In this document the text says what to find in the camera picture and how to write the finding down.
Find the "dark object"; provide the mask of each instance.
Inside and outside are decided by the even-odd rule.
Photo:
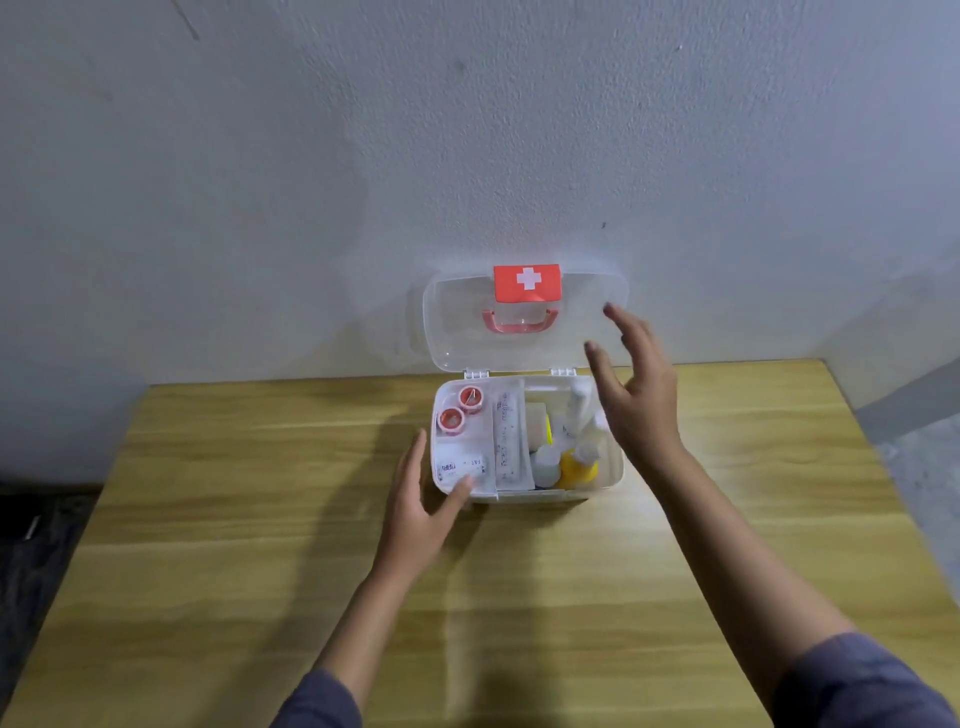
[[[34,538],[43,517],[43,499],[29,494],[0,496],[0,543]]]

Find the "gray sleeve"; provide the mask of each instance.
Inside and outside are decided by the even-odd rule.
[[[778,728],[957,728],[953,710],[903,661],[851,632],[818,644],[774,692]]]
[[[350,691],[330,673],[313,670],[283,702],[270,728],[360,728],[362,724]]]

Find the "forearm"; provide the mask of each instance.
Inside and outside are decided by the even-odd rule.
[[[769,710],[787,668],[814,645],[852,631],[852,623],[757,536],[692,455],[679,450],[641,472],[737,662]]]
[[[371,571],[314,663],[344,684],[361,711],[409,588],[403,578]]]

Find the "plastic lid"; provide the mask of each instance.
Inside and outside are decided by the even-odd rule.
[[[614,365],[626,366],[630,356],[603,305],[625,305],[627,293],[627,281],[617,273],[563,270],[559,301],[497,303],[492,271],[436,277],[423,292],[427,345],[448,372],[586,367],[587,339],[604,347]]]

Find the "right hand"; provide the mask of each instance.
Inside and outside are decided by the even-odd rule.
[[[587,341],[584,348],[613,437],[643,474],[684,453],[677,428],[677,375],[647,322],[612,303],[603,312],[623,333],[633,377],[621,384],[596,342]]]

